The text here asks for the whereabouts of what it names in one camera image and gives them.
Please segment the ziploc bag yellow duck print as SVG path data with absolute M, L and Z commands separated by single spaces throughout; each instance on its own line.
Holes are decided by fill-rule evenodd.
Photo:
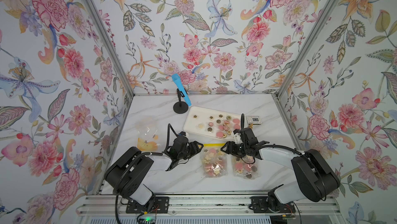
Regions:
M 157 122 L 153 116 L 147 116 L 141 119 L 137 125 L 138 141 L 137 147 L 143 152 L 157 152 L 159 149 L 158 143 L 158 127 Z

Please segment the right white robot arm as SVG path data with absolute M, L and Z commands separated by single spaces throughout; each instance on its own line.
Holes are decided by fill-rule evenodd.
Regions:
M 295 180 L 282 184 L 268 192 L 270 202 L 287 204 L 307 199 L 312 202 L 326 200 L 327 196 L 337 190 L 340 179 L 316 149 L 299 151 L 268 141 L 259 141 L 252 129 L 235 130 L 234 141 L 228 141 L 221 151 L 238 158 L 251 156 L 292 170 Z

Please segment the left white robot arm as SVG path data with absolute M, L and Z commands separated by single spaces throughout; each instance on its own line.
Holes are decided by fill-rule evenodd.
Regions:
M 151 208 L 156 196 L 143 184 L 148 173 L 171 171 L 199 154 L 203 147 L 197 141 L 190 142 L 182 134 L 178 134 L 173 144 L 161 153 L 143 152 L 134 146 L 107 169 L 104 180 L 113 187 L 113 195 L 121 196 L 141 207 Z

